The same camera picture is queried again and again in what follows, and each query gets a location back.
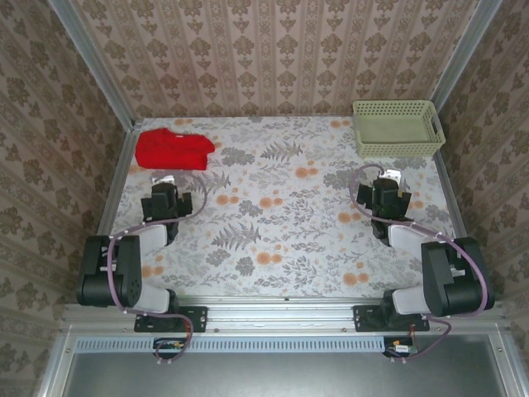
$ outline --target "black mounting bracket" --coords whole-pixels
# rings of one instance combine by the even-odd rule
[[[193,323],[193,332],[206,332],[206,306],[180,306],[178,314],[188,317]],[[185,333],[185,322],[179,318],[157,318],[138,314],[134,323],[134,332],[148,333]]]
[[[393,306],[393,291],[384,292],[380,305],[361,305],[353,307],[356,332],[409,332],[429,331],[428,320],[421,314],[399,314]]]

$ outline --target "floral patterned surface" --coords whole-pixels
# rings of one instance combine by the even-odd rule
[[[203,214],[182,222],[176,241],[146,255],[146,283],[179,294],[368,296],[420,284],[421,264],[373,238],[350,203],[355,150],[350,117],[147,119],[142,131],[168,127],[215,143]],[[403,172],[413,192],[407,215],[452,233],[432,159],[372,159]],[[362,180],[370,182],[376,170]],[[141,221],[151,178],[175,175],[180,192],[202,202],[196,182],[178,171],[145,170],[126,179],[114,231]]]

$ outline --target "folded red shirt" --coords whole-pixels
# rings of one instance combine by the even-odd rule
[[[182,135],[168,128],[141,133],[136,144],[136,160],[153,170],[205,170],[207,154],[215,146],[203,135]]]

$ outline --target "cable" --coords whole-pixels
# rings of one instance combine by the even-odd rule
[[[195,218],[197,215],[199,215],[202,212],[202,210],[204,210],[204,208],[206,207],[206,203],[207,203],[207,188],[206,188],[206,185],[197,176],[195,176],[193,174],[189,174],[189,176],[191,176],[193,179],[195,179],[198,182],[198,184],[202,188],[202,191],[204,192],[203,203],[202,203],[202,205],[200,206],[200,208],[198,209],[197,212],[192,213],[192,214],[188,215],[187,217],[181,217],[181,218],[177,218],[177,219],[164,219],[164,220],[161,220],[161,221],[153,221],[153,222],[142,222],[139,225],[136,225],[136,226],[133,226],[133,227],[129,227],[126,230],[123,230],[121,232],[118,232],[118,233],[114,234],[113,236],[110,236],[110,243],[108,244],[108,251],[107,251],[108,288],[110,289],[110,295],[112,296],[112,301],[114,302],[114,304],[117,306],[117,308],[121,312],[123,312],[123,313],[132,313],[132,314],[140,314],[140,315],[143,315],[143,316],[151,316],[151,317],[157,317],[157,318],[180,318],[180,319],[184,320],[186,322],[186,324],[188,325],[188,337],[187,337],[187,340],[186,340],[185,344],[183,345],[182,349],[180,350],[180,352],[175,357],[173,357],[171,359],[171,361],[178,360],[183,355],[183,353],[188,349],[189,344],[191,343],[191,338],[193,337],[193,323],[192,323],[192,321],[187,316],[184,316],[182,314],[176,314],[176,313],[152,313],[152,312],[145,312],[145,311],[140,311],[140,310],[135,310],[135,309],[128,309],[125,306],[123,306],[122,303],[119,301],[119,298],[117,296],[116,284],[114,283],[114,274],[113,274],[113,271],[112,271],[112,262],[114,260],[114,247],[116,246],[116,242],[118,240],[120,240],[123,236],[125,236],[126,234],[131,234],[131,233],[137,232],[137,231],[139,231],[141,229],[144,229],[146,227],[149,227],[149,226],[178,223],[178,222],[181,222],[182,220],[188,221],[189,219]]]
[[[433,231],[433,230],[431,230],[431,229],[429,229],[427,227],[421,226],[421,225],[419,225],[419,224],[417,224],[415,222],[401,222],[401,221],[394,221],[392,219],[384,219],[384,218],[375,217],[373,214],[368,213],[367,211],[365,211],[358,204],[358,202],[356,201],[356,198],[355,198],[355,186],[356,186],[356,182],[357,182],[357,179],[358,179],[358,176],[359,176],[360,172],[362,172],[363,170],[365,170],[367,168],[377,168],[377,169],[379,169],[379,171],[381,173],[384,172],[384,168],[382,167],[382,165],[366,164],[366,165],[362,165],[360,168],[358,168],[353,173],[353,175],[351,176],[351,179],[350,179],[349,195],[350,195],[351,202],[356,207],[356,209],[362,215],[365,215],[366,217],[371,218],[371,219],[373,219],[375,221],[388,223],[390,225],[399,225],[399,226],[411,227],[413,229],[416,229],[419,232],[422,232],[422,233],[424,233],[424,234],[426,234],[426,235],[428,235],[430,237],[434,237],[437,240],[440,240],[442,242],[447,243],[452,248],[454,248],[457,252],[459,252],[461,254],[461,256],[463,256],[466,259],[466,261],[469,262],[469,265],[472,268],[472,270],[474,271],[474,273],[476,274],[476,276],[478,277],[479,285],[481,286],[481,303],[479,304],[479,307],[472,313],[466,313],[465,316],[477,316],[477,315],[481,314],[485,310],[485,307],[487,306],[487,297],[488,297],[487,284],[485,282],[485,278],[484,278],[483,274],[481,273],[481,269],[478,267],[478,265],[475,263],[475,261],[469,256],[469,254],[467,254],[465,252],[465,250],[463,250],[460,246],[455,244],[452,241],[452,239],[450,239],[449,237],[445,236],[441,232],[435,232],[435,231]],[[435,346],[437,346],[439,343],[441,343],[448,336],[448,334],[450,333],[450,330],[452,329],[451,324],[448,323],[447,321],[440,320],[439,318],[433,318],[430,314],[426,315],[425,317],[428,320],[430,320],[430,321],[432,321],[434,323],[439,323],[439,324],[446,325],[447,329],[429,347],[424,349],[422,352],[418,352],[417,354],[406,358],[405,359],[406,361],[418,358],[420,356],[424,356],[431,349],[433,349]]]

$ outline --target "patterned wall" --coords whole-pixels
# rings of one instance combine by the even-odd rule
[[[0,395],[41,376],[122,128],[46,2],[0,2]]]
[[[529,362],[529,3],[504,0],[441,112],[463,219]]]
[[[476,1],[74,0],[138,117],[429,98]]]

